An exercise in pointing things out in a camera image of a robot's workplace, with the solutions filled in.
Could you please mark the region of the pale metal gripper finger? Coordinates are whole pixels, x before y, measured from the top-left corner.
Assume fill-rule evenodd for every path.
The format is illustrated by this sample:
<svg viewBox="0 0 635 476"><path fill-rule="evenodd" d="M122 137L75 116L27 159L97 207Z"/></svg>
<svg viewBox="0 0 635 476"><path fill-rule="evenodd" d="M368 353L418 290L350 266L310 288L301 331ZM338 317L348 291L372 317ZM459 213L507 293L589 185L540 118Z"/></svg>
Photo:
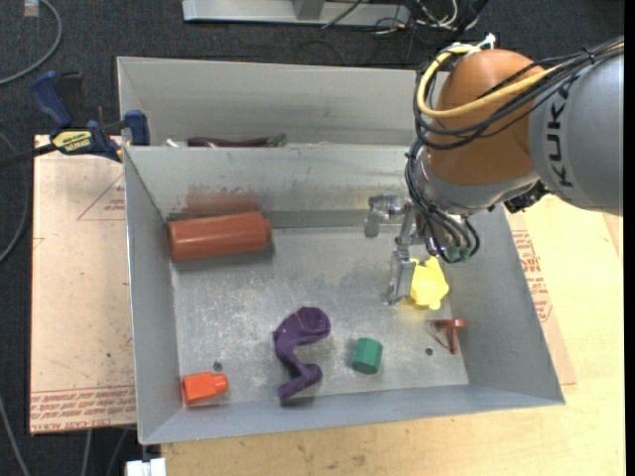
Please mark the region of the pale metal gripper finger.
<svg viewBox="0 0 635 476"><path fill-rule="evenodd" d="M388 286L383 296L385 304L396 304L403 297L401 286L402 261L403 259L400 251L394 251L391 254Z"/></svg>
<svg viewBox="0 0 635 476"><path fill-rule="evenodd" d="M407 298L410 295L416 261L412 259L401 259L397 266L396 279L396 302Z"/></svg>

